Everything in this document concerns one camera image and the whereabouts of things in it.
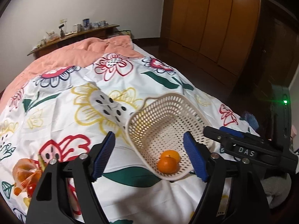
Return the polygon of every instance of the metal bolt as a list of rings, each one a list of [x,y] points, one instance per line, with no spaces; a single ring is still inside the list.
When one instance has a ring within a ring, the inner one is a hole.
[[[79,156],[79,158],[80,159],[85,159],[85,158],[87,158],[88,157],[88,154],[87,153],[82,153],[82,154],[80,154],[80,156]]]
[[[211,154],[211,157],[212,157],[213,159],[218,159],[218,158],[219,158],[219,154],[216,153],[216,152],[213,152],[213,153]]]
[[[250,161],[249,161],[248,158],[243,158],[243,159],[242,159],[242,163],[244,163],[244,164],[249,164]]]
[[[57,159],[56,158],[52,158],[49,163],[51,165],[54,165],[55,163],[57,163]]]

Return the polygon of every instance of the bed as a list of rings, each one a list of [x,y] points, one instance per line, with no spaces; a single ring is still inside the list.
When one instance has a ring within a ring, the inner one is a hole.
[[[116,135],[115,149],[103,177],[93,184],[110,223],[188,223],[205,183],[192,172],[174,182],[157,178],[124,134],[126,119],[146,97],[168,92],[188,97],[213,127],[256,134],[228,106],[134,45],[129,36],[85,39],[35,60],[7,87],[0,101],[3,200],[25,223],[26,187],[16,181],[15,164],[27,158],[38,169],[38,154],[45,162],[72,160],[111,130]],[[119,108],[117,115],[111,108]],[[220,153],[219,144],[214,142],[210,151]],[[232,160],[227,154],[222,156]],[[71,179],[68,186],[75,217],[83,221]],[[227,179],[218,215],[225,212],[229,191]]]

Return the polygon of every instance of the plastic basket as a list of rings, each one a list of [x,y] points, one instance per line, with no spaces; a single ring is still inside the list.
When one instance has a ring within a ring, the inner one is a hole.
[[[145,107],[149,99],[156,101]],[[159,98],[146,98],[127,121],[126,134],[134,151],[153,174],[161,179],[177,180],[193,170],[183,145],[183,134],[190,131],[197,142],[210,149],[213,141],[203,136],[206,125],[210,125],[209,121],[185,96],[168,93]],[[166,150],[180,154],[177,173],[163,174],[157,169],[160,155]]]

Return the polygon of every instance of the floral bedsheet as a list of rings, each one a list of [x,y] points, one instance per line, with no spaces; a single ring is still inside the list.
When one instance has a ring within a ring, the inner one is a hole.
[[[12,169],[21,158],[45,162],[69,161],[111,130],[116,145],[104,174],[93,183],[111,223],[188,223],[203,194],[205,183],[194,173],[169,182],[146,169],[125,137],[131,112],[147,97],[169,92],[184,94],[219,128],[255,133],[247,122],[218,99],[195,88],[178,70],[151,57],[128,58],[105,54],[86,68],[69,66],[48,71],[27,82],[0,115],[1,194],[25,223],[26,192],[14,195]],[[220,152],[218,143],[213,151]],[[69,183],[73,212],[83,221],[75,187]],[[225,184],[219,213],[223,214],[230,190]]]

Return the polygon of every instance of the red tomato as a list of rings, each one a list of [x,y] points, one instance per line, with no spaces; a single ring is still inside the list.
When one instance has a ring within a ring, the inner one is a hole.
[[[27,194],[28,194],[28,197],[32,197],[33,195],[33,191],[35,190],[35,187],[36,187],[36,184],[29,184],[27,186]]]

